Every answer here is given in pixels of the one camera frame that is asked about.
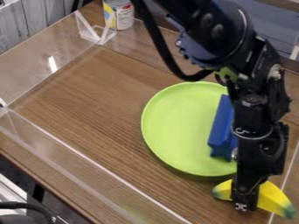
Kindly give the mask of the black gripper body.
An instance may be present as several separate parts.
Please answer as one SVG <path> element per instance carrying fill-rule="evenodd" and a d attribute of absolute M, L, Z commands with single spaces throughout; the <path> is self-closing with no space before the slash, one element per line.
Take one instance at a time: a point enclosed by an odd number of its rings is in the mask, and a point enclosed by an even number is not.
<path fill-rule="evenodd" d="M 286 167 L 289 125 L 277 122 L 266 132 L 233 125 L 238 138 L 237 179 L 269 179 L 282 175 Z"/>

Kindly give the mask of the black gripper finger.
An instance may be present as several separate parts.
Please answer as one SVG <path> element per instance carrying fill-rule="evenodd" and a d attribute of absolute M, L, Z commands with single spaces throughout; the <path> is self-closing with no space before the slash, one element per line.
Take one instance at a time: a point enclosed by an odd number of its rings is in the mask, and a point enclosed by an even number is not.
<path fill-rule="evenodd" d="M 266 183 L 270 175 L 265 172 L 238 172 L 233 179 L 231 195 L 235 208 L 242 211 L 258 210 L 261 185 Z"/>

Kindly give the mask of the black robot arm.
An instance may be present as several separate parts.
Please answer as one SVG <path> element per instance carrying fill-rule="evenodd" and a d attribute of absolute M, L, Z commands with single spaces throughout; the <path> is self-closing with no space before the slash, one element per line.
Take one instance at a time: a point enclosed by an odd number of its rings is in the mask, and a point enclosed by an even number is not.
<path fill-rule="evenodd" d="M 285 172 L 290 112 L 286 70 L 277 49 L 258 36 L 249 14 L 229 0 L 155 0 L 181 31 L 175 42 L 182 56 L 202 68 L 187 74 L 175 62 L 146 0 L 131 0 L 145 20 L 155 49 L 173 74 L 201 81 L 210 74 L 227 88 L 234 107 L 230 125 L 238 138 L 238 172 L 230 185 L 214 188 L 241 210 L 261 208 L 262 199 L 277 196 L 270 206 L 282 213 L 293 202 L 269 178 Z"/>

